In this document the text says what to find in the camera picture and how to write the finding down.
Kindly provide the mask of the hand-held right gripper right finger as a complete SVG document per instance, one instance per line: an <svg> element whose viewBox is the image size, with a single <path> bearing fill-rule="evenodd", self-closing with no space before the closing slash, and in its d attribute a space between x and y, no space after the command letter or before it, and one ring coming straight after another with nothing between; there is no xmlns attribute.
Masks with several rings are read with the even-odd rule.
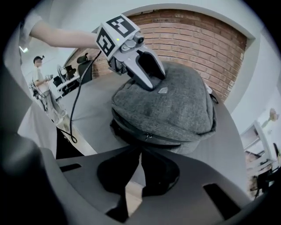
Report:
<svg viewBox="0 0 281 225"><path fill-rule="evenodd" d="M142 152L141 165L145 175L142 196L164 195L177 183L180 176L175 162L149 150Z"/></svg>

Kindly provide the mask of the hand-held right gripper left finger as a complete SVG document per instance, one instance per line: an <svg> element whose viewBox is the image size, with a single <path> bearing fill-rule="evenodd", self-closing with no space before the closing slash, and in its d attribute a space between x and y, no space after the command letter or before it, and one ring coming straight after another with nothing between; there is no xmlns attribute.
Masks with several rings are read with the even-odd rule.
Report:
<svg viewBox="0 0 281 225"><path fill-rule="evenodd" d="M140 153L140 148L129 147L122 153L103 161L97 168L97 177L103 188L108 192L120 195L117 206L106 214L122 223L129 217L125 187L139 165Z"/></svg>

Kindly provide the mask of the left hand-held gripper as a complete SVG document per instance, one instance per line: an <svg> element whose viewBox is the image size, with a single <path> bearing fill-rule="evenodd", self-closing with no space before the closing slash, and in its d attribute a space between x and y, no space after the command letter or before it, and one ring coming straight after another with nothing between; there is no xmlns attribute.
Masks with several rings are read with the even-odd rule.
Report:
<svg viewBox="0 0 281 225"><path fill-rule="evenodd" d="M165 79L161 60L152 49L142 48L144 35L126 16L119 15L101 23L96 42L108 61L109 69L118 74L130 73L143 89L154 89L151 77Z"/></svg>

